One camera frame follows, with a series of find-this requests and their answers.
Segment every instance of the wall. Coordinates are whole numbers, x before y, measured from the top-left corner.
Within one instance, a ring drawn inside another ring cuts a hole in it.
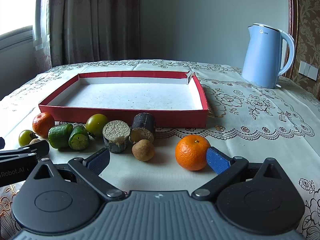
[[[298,0],[299,2],[299,36],[297,55],[291,79],[305,90],[320,99],[320,72],[314,81],[298,73],[300,62],[320,68],[320,0]]]
[[[0,100],[36,76],[32,39],[0,50]]]
[[[288,19],[288,0],[140,0],[140,55],[242,68],[247,27]]]

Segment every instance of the white floral tablecloth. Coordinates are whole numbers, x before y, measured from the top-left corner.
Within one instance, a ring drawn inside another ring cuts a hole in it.
[[[199,134],[230,157],[241,155],[250,162],[276,158],[305,202],[298,231],[307,239],[320,239],[320,103],[311,93],[283,77],[279,81],[282,88],[264,89],[243,80],[241,69],[227,65],[125,60],[55,67],[0,101],[0,136],[6,141],[5,149],[19,147],[20,132],[31,129],[33,118],[40,112],[38,103],[64,82],[78,73],[114,70],[192,70],[204,88],[211,110],[206,129],[158,127],[157,154],[148,163],[137,161],[130,149],[121,155],[111,154],[110,165],[100,175],[103,179],[124,191],[192,192],[216,174],[209,168],[198,172],[184,170],[175,161],[174,149],[180,138]],[[81,153],[51,148],[49,157],[54,163],[66,163],[76,156],[87,157],[101,147],[103,142],[96,141]],[[21,183],[15,186],[13,191],[11,186],[3,193],[12,192],[1,202],[1,234],[5,239],[16,231],[11,216],[6,215]]]

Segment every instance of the green tomato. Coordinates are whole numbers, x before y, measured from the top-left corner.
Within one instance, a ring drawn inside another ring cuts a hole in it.
[[[38,138],[38,136],[36,136],[36,134],[33,131],[24,130],[19,135],[19,145],[21,147],[26,146],[26,145],[30,144],[30,142],[33,139],[36,139],[36,138]]]
[[[108,118],[103,114],[94,114],[85,124],[86,130],[95,138],[102,137],[102,129],[108,123]]]

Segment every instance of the white switch panel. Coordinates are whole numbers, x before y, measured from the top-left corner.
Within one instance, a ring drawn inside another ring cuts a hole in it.
[[[300,61],[298,73],[316,81],[318,76],[318,69],[314,66],[311,66],[307,62]]]

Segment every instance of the tangerine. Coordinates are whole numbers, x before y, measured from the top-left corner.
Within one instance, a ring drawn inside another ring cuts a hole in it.
[[[51,127],[55,126],[54,118],[51,114],[43,112],[38,114],[32,122],[33,131],[41,136],[48,137],[48,133]]]
[[[208,140],[200,135],[190,134],[182,138],[175,150],[177,163],[189,170],[199,171],[207,165]]]

